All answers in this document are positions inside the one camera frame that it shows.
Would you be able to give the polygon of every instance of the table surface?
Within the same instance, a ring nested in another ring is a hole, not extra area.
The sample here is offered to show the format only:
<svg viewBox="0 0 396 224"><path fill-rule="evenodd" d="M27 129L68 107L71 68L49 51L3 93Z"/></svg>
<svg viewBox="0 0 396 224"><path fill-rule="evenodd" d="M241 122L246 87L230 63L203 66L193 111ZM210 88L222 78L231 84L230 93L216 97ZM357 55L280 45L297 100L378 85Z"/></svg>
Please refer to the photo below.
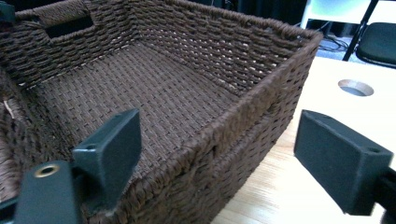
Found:
<svg viewBox="0 0 396 224"><path fill-rule="evenodd" d="M343 79L364 82L375 92L366 97L349 94L338 86ZM371 217L344 215L293 156L293 147L301 110L308 109L338 119L395 153L395 83L396 70L317 57L288 129L213 224L379 223L384 211L380 205ZM396 160L391 167L396 169Z"/></svg>

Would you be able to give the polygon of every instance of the brown wicker basket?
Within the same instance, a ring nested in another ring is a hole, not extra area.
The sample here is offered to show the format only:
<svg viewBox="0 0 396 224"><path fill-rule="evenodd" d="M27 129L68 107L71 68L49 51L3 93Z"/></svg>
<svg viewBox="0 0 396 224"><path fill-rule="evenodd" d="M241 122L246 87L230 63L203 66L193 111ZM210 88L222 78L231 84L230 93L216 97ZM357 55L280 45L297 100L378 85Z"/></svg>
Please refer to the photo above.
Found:
<svg viewBox="0 0 396 224"><path fill-rule="evenodd" d="M93 26L49 37L51 26ZM181 0L66 0L0 33L0 200L139 108L143 152L96 223L207 223L290 122L321 35Z"/></svg>

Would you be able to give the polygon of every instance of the black chair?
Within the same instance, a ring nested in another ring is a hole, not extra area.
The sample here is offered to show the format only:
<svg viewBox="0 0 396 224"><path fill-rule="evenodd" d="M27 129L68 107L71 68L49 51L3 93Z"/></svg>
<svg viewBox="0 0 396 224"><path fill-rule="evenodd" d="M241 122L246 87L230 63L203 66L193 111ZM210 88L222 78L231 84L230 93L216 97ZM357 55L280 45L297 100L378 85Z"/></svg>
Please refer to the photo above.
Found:
<svg viewBox="0 0 396 224"><path fill-rule="evenodd" d="M358 45L356 56L362 61L396 68L396 24L373 22L367 25L378 1L372 0L368 6L343 61L349 60Z"/></svg>

